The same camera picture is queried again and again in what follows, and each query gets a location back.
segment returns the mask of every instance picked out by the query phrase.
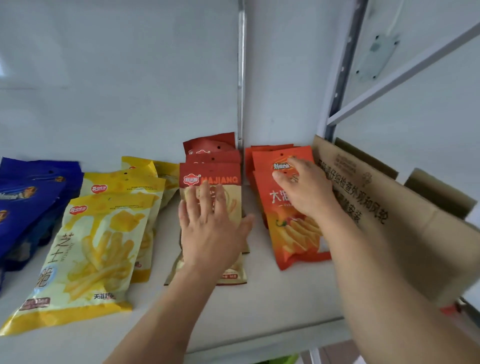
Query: finger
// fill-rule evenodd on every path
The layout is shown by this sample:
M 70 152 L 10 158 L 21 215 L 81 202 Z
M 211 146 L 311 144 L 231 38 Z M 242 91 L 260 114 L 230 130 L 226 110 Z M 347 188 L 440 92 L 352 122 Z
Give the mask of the finger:
M 195 187 L 188 187 L 185 192 L 185 202 L 187 205 L 188 218 L 190 222 L 196 222 L 200 217 L 198 208 L 197 192 Z
M 188 218 L 187 204 L 184 200 L 180 200 L 179 204 L 179 220 L 181 229 L 186 229 L 190 224 L 190 219 Z
M 215 190 L 215 215 L 224 215 L 227 212 L 227 199 L 225 198 L 225 189 L 221 184 L 216 185 Z
M 212 213 L 212 198 L 210 197 L 210 184 L 205 180 L 200 186 L 200 216 L 207 221 Z
M 248 214 L 244 217 L 240 225 L 237 228 L 237 233 L 243 238 L 247 239 L 248 234 L 252 231 L 253 228 L 253 221 L 255 220 L 255 216 L 252 214 Z
M 272 173 L 272 176 L 275 182 L 277 182 L 278 185 L 287 192 L 287 194 L 292 190 L 292 188 L 295 187 L 295 182 L 293 182 L 286 174 L 283 174 L 282 172 L 276 170 Z
M 311 166 L 308 164 L 308 161 L 304 159 L 298 159 L 295 157 L 290 157 L 287 159 L 289 165 L 294 166 L 297 171 L 301 174 L 304 170 L 307 170 Z

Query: blue snack bag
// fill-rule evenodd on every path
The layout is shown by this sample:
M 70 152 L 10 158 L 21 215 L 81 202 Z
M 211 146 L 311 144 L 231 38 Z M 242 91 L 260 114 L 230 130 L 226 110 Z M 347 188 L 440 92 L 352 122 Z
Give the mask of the blue snack bag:
M 34 160 L 23 161 L 12 158 L 3 158 L 0 164 L 0 178 L 31 179 L 44 181 L 65 181 L 65 188 L 58 200 L 37 222 L 37 228 L 32 231 L 30 241 L 38 240 L 37 245 L 47 245 L 52 237 L 53 228 L 58 219 L 63 216 L 68 202 L 78 197 L 83 182 L 83 173 L 80 164 L 74 161 L 63 160 Z
M 0 284 L 8 253 L 55 201 L 65 182 L 0 179 Z

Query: white shelf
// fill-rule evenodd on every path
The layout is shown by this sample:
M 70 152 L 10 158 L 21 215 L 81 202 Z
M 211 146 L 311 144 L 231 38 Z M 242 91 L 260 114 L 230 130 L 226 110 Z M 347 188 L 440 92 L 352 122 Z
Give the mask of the white shelf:
M 152 276 L 148 283 L 129 288 L 131 313 L 1 337 L 2 361 L 104 360 L 166 289 L 163 283 L 180 252 L 177 204 L 178 197 L 159 215 Z M 252 252 L 244 258 L 248 283 L 215 288 L 193 331 L 186 362 L 251 364 L 348 339 L 332 262 L 297 263 L 281 272 L 248 187 L 244 187 L 243 206 L 258 217 L 249 237 Z M 37 252 L 23 271 L 7 274 L 0 296 L 2 323 L 34 287 L 47 250 Z

